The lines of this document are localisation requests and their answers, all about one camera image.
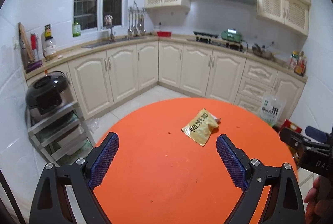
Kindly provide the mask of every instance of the rice cooker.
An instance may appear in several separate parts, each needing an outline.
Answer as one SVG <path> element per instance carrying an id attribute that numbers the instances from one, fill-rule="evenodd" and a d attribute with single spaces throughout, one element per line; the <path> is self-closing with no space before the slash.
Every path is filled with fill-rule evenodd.
<path id="1" fill-rule="evenodd" d="M 39 122 L 74 100 L 64 73 L 52 72 L 31 84 L 25 101 L 31 116 Z"/>

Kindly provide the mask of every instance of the red box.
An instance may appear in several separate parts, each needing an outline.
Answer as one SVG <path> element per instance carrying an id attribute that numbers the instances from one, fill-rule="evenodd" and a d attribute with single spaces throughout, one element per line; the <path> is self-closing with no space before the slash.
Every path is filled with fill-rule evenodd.
<path id="1" fill-rule="evenodd" d="M 169 31 L 158 31 L 157 36 L 158 37 L 171 37 L 172 32 Z"/>

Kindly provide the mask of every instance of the blue gripper pad in background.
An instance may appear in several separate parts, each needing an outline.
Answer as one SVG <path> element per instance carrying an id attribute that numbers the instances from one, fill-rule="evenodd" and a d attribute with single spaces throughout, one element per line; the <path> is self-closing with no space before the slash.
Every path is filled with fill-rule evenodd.
<path id="1" fill-rule="evenodd" d="M 248 186 L 245 169 L 222 136 L 216 140 L 216 149 L 235 186 L 244 192 Z"/>
<path id="2" fill-rule="evenodd" d="M 101 185 L 118 148 L 119 137 L 114 133 L 91 168 L 90 180 L 88 182 L 91 190 L 94 190 L 96 186 Z"/>

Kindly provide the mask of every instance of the table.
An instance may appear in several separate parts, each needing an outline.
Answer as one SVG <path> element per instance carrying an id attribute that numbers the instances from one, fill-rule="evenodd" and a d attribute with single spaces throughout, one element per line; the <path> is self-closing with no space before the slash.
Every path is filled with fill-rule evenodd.
<path id="1" fill-rule="evenodd" d="M 202 108 L 222 118 L 204 147 L 180 130 Z M 220 134 L 227 134 L 250 159 L 278 167 L 288 162 L 296 171 L 287 146 L 268 124 L 238 106 L 213 99 L 150 104 L 109 131 L 119 135 L 119 150 L 94 193 L 112 224 L 222 224 L 242 191 L 234 186 L 216 151 Z M 265 187 L 250 223 L 258 223 L 268 192 Z"/>

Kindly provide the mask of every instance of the green dish soap bottle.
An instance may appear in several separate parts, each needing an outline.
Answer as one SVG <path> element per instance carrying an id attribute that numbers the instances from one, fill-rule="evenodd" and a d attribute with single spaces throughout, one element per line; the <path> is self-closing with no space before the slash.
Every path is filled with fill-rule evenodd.
<path id="1" fill-rule="evenodd" d="M 81 25 L 75 19 L 73 23 L 73 37 L 81 36 Z"/>

